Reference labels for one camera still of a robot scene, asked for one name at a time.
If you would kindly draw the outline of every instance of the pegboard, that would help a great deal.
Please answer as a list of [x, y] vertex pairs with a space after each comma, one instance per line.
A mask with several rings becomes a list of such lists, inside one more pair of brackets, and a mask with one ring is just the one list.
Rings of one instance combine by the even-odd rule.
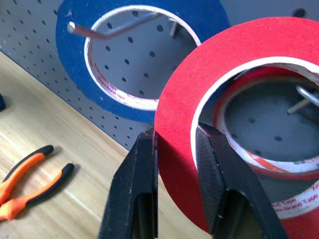
[[65, 72], [55, 44], [60, 0], [0, 1], [0, 51], [126, 149], [153, 125], [121, 118], [85, 97]]
[[[301, 14], [319, 20], [316, 0], [221, 2], [232, 25], [276, 15]], [[124, 119], [103, 110], [72, 82], [59, 60], [55, 44], [60, 3], [61, 0], [0, 0], [0, 51], [115, 141], [130, 149], [139, 133], [153, 125]], [[203, 113], [207, 122], [211, 119], [211, 108], [212, 105], [206, 106], [206, 114]]]

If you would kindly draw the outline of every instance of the pliers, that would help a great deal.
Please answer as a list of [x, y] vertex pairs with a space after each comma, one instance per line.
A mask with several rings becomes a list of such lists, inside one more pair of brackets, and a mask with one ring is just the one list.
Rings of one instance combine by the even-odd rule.
[[47, 145], [29, 154], [22, 159], [4, 178], [0, 184], [0, 221], [13, 220], [16, 215], [25, 207], [31, 207], [56, 193], [63, 183], [71, 176], [74, 169], [72, 163], [68, 163], [60, 173], [46, 186], [38, 191], [19, 198], [7, 201], [11, 194], [11, 190], [18, 182], [20, 177], [33, 165], [43, 160], [54, 150], [52, 145]]

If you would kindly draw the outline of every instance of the pliers handle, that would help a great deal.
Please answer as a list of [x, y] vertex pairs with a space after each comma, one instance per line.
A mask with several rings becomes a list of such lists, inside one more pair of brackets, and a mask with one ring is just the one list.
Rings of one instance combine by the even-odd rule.
[[53, 150], [54, 148], [52, 145], [47, 145], [29, 154], [27, 157], [22, 159], [4, 178], [3, 182], [0, 184], [0, 221], [6, 219], [12, 220], [25, 207], [33, 206], [51, 196], [71, 176], [74, 165], [72, 163], [68, 163], [45, 187], [32, 194], [7, 201], [13, 187], [21, 178], [21, 176], [33, 165], [52, 153]]

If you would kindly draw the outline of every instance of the orange pliers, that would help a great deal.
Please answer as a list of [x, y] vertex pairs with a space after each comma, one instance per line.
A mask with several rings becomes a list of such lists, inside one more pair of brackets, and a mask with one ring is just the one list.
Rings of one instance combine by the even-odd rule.
[[43, 160], [54, 150], [52, 145], [47, 145], [29, 154], [21, 160], [5, 177], [0, 184], [0, 221], [12, 220], [25, 207], [33, 206], [48, 197], [52, 196], [63, 183], [71, 176], [74, 169], [72, 163], [68, 163], [60, 173], [45, 187], [38, 191], [7, 201], [11, 194], [11, 190], [18, 182], [19, 178], [33, 165]]

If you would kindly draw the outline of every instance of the tape roll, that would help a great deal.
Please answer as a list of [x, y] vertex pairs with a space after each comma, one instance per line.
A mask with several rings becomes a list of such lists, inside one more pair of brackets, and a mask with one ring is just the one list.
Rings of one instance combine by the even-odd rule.
[[[104, 33], [151, 11], [162, 16], [107, 41], [67, 31], [74, 22]], [[202, 41], [228, 26], [218, 0], [64, 0], [56, 44], [64, 68], [89, 99], [121, 117], [153, 122], [158, 98], [175, 68]]]
[[[155, 118], [159, 171], [177, 206], [202, 229], [207, 225], [194, 159], [195, 129], [205, 103], [230, 78], [260, 66], [285, 68], [318, 84], [318, 36], [319, 23], [306, 19], [273, 17], [243, 23], [197, 47], [168, 81]], [[319, 187], [313, 186], [315, 196]], [[317, 237], [319, 213], [314, 208], [283, 220], [291, 238]]]
[[[306, 112], [301, 110], [302, 114], [289, 115], [285, 111], [303, 99], [296, 90], [297, 84], [316, 87], [300, 75], [280, 68], [265, 67], [248, 72], [232, 83], [219, 98], [213, 110], [213, 124], [226, 135], [233, 149], [255, 171], [279, 178], [317, 179], [319, 147], [316, 142], [319, 138], [315, 138], [319, 136], [319, 122], [316, 122], [319, 109], [310, 105], [308, 108], [311, 109]], [[231, 118], [228, 120], [231, 131], [240, 131], [239, 138], [227, 127], [226, 109], [228, 118]], [[243, 127], [248, 129], [244, 135], [241, 130]]]

